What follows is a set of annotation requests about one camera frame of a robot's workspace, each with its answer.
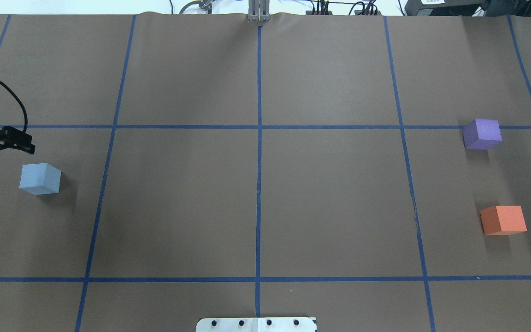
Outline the orange foam block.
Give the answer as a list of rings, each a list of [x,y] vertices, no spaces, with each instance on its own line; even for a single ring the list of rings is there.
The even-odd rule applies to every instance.
[[[486,236],[507,236],[527,231],[521,206],[492,206],[479,214]]]

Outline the grey aluminium frame post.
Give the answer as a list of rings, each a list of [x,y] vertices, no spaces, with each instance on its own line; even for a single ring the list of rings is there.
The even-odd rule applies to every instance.
[[[265,23],[271,19],[270,0],[248,0],[248,21]]]

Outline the white metal mounting plate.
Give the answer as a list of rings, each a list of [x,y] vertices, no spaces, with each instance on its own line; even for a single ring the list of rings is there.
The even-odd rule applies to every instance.
[[[311,317],[237,317],[200,319],[196,332],[316,332]]]

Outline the light blue foam block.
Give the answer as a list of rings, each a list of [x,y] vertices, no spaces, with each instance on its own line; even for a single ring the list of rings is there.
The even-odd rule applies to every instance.
[[[34,195],[57,194],[62,172],[47,164],[26,164],[22,166],[19,189]]]

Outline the black box at table edge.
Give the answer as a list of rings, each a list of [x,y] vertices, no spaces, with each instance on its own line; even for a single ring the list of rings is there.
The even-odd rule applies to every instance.
[[[407,16],[473,16],[482,0],[407,0]]]

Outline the purple foam block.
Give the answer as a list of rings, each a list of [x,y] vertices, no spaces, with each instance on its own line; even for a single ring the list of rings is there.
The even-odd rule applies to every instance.
[[[502,141],[500,122],[496,119],[474,119],[463,128],[466,149],[488,150]]]

